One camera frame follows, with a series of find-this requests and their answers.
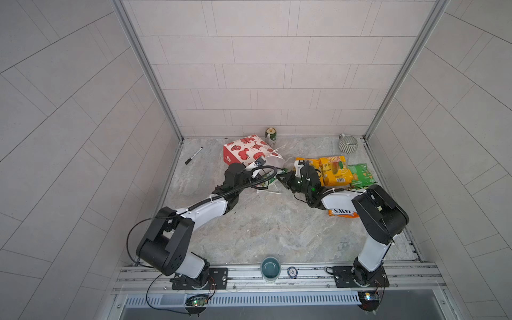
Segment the green white snack packet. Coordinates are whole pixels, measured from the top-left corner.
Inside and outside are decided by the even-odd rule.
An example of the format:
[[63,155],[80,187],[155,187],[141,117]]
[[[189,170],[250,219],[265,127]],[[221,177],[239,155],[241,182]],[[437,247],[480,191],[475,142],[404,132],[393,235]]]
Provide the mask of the green white snack packet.
[[284,173],[287,173],[287,170],[284,169],[284,170],[279,170],[276,175],[274,177],[272,177],[268,182],[267,182],[267,186],[269,187],[270,185],[274,184],[277,180],[278,180],[278,177],[280,174],[284,174]]

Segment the red white paper gift bag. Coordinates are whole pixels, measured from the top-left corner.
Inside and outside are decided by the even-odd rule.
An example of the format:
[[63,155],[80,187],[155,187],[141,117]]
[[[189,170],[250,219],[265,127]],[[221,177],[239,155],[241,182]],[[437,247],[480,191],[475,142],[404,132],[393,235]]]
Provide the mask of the red white paper gift bag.
[[259,157],[266,158],[265,165],[284,170],[284,158],[257,135],[251,135],[223,146],[223,160],[228,165],[222,191],[230,191],[242,185],[249,185],[246,169]]

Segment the orange snack packet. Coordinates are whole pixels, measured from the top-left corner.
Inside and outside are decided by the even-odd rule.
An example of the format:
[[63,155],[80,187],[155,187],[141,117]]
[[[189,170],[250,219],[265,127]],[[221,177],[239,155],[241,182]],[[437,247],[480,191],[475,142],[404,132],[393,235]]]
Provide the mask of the orange snack packet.
[[345,217],[345,218],[358,218],[359,215],[355,211],[351,211],[348,209],[329,209],[328,211],[329,216],[333,217]]

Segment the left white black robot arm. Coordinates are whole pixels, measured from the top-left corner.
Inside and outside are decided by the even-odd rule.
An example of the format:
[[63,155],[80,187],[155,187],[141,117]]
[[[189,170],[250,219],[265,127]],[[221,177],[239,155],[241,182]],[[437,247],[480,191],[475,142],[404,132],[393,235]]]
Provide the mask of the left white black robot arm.
[[206,199],[186,208],[161,208],[149,221],[135,256],[165,276],[176,275],[177,283],[203,288],[209,281],[209,262],[190,252],[193,232],[207,222],[228,213],[238,203],[240,193],[247,188],[275,178],[279,168],[271,165],[247,168],[231,164],[225,171],[224,183],[218,185]]

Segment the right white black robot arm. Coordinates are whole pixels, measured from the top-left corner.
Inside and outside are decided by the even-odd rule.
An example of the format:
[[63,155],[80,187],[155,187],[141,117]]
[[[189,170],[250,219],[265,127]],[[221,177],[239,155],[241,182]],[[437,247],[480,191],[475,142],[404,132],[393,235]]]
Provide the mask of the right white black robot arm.
[[378,184],[362,191],[321,185],[319,172],[306,161],[299,162],[299,170],[277,174],[277,179],[292,193],[302,193],[313,209],[335,214],[356,214],[367,238],[355,258],[350,278],[360,287],[389,286],[383,260],[391,244],[409,223],[409,216],[401,206]]

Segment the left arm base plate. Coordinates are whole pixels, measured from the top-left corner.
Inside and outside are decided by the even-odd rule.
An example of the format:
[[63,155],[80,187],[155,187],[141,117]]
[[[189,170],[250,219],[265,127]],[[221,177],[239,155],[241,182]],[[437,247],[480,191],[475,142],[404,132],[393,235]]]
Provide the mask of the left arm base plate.
[[170,282],[172,282],[171,288],[175,291],[226,289],[228,271],[229,269],[226,267],[210,267],[207,271],[203,270],[196,279],[178,274],[170,279]]

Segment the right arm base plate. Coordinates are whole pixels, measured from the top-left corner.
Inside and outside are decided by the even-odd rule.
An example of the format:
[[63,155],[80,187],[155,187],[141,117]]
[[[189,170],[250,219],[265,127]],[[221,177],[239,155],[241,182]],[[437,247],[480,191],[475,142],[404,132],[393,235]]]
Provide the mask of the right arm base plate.
[[332,273],[337,288],[389,287],[383,266],[374,271],[361,266],[334,266]]

